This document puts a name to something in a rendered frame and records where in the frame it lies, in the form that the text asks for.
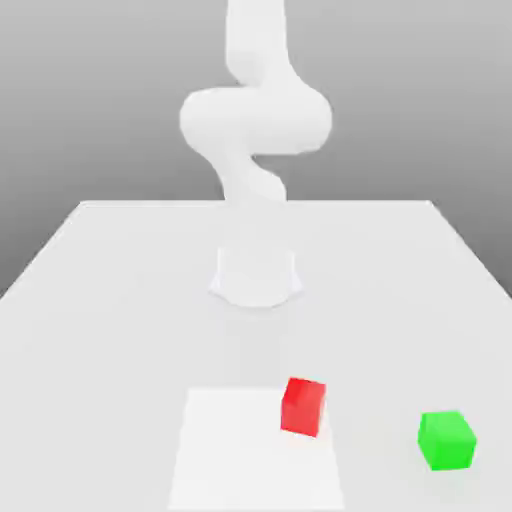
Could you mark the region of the small red cube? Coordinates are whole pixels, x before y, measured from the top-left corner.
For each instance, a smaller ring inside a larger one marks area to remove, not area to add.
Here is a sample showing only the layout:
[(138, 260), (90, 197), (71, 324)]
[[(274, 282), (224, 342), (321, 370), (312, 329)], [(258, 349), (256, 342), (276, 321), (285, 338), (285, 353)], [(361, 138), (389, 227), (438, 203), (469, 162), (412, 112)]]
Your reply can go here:
[(280, 428), (316, 438), (324, 411), (327, 386), (290, 377), (281, 400)]

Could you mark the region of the small green cube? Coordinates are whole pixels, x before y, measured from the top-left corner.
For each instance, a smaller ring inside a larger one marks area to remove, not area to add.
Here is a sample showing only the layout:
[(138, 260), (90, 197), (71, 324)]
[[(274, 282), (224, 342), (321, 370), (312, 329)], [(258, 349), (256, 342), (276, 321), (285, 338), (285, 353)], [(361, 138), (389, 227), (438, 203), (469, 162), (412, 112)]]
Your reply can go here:
[(432, 471), (462, 470), (471, 467), (477, 437), (457, 410), (424, 412), (417, 443)]

